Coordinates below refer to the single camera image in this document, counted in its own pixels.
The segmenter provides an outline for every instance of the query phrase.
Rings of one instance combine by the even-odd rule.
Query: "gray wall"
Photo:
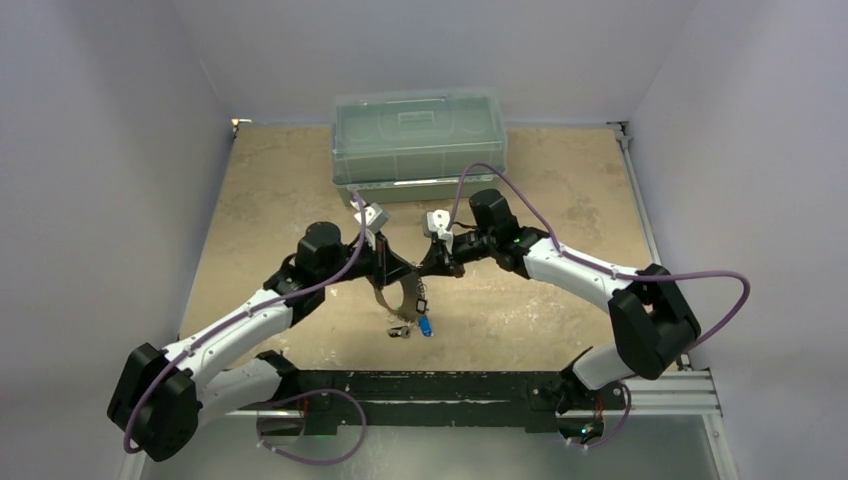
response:
[[[663,260],[749,305],[696,352],[743,478],[845,478],[848,3],[702,0],[633,117]],[[688,285],[712,324],[732,282]]]
[[[623,120],[696,0],[175,0],[232,116],[326,122],[334,95],[494,86],[511,121]]]
[[[111,389],[177,332],[229,120],[170,3],[0,5],[0,477],[115,478]]]

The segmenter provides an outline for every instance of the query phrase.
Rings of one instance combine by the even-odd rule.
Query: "clear plastic storage box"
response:
[[[353,189],[377,203],[452,198],[475,162],[506,173],[506,132],[492,89],[346,95],[336,98],[333,119],[333,184],[345,202]],[[497,180],[475,168],[463,196]]]

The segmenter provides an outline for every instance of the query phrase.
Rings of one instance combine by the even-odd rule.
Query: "wooden table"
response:
[[[560,241],[604,260],[650,263],[618,144],[605,129],[510,128],[510,178],[556,229]],[[197,271],[182,335],[244,302],[306,227],[336,223],[349,241],[353,209],[330,178],[327,128],[248,126],[239,131]],[[513,213],[539,223],[505,185]],[[450,201],[389,204],[383,229],[391,247],[420,261],[429,241],[426,211]],[[472,222],[467,201],[460,221]],[[390,315],[362,279],[327,289],[327,299],[291,330],[256,347],[274,349],[301,368],[368,370],[559,370],[589,345],[612,339],[609,318],[556,287],[500,270],[494,260],[467,265],[465,278],[426,278],[434,335],[389,338]],[[389,287],[386,297],[401,298]]]

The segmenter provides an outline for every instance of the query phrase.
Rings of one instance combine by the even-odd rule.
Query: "beige table surface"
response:
[[[510,128],[509,176],[546,216],[560,241],[616,264],[650,263],[625,166],[605,129]],[[329,130],[241,128],[209,230],[182,335],[244,302],[294,252],[306,227],[329,220],[354,238],[357,223],[332,187]],[[524,225],[540,226],[505,185]],[[383,232],[394,251],[420,261],[429,241],[422,214],[450,201],[389,204]],[[460,221],[472,223],[467,200]],[[500,270],[487,259],[465,278],[426,278],[434,335],[389,338],[390,315],[360,279],[327,298],[294,328],[250,354],[280,350],[300,368],[369,370],[559,370],[589,345],[612,339],[609,318],[559,288]],[[400,299],[400,289],[386,297]]]

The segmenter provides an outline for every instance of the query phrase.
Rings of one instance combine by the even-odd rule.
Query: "tabletop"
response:
[[[191,335],[243,303],[293,253],[306,227],[331,221],[355,238],[354,210],[331,183],[329,129],[246,126],[233,145],[181,334]],[[619,265],[650,263],[639,214],[613,132],[509,128],[508,176],[560,241]],[[541,226],[509,187],[498,187],[522,225]],[[451,200],[383,205],[392,250],[420,261],[429,247],[423,213]],[[472,223],[467,200],[459,221]],[[364,279],[328,287],[326,301],[292,329],[254,348],[282,351],[300,368],[362,370],[559,370],[612,339],[609,317],[557,287],[525,280],[487,259],[464,278],[425,278],[433,336],[390,338],[390,315]],[[389,302],[401,298],[397,285]]]

